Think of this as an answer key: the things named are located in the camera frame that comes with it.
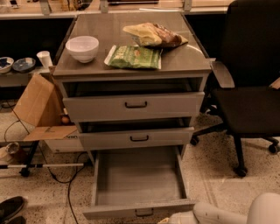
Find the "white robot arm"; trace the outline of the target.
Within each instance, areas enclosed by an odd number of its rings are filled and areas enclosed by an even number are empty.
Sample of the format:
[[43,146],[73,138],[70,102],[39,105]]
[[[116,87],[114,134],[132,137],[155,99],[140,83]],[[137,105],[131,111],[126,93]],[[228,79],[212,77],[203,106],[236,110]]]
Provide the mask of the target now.
[[280,195],[273,192],[258,195],[247,215],[198,202],[192,211],[175,213],[157,224],[280,224]]

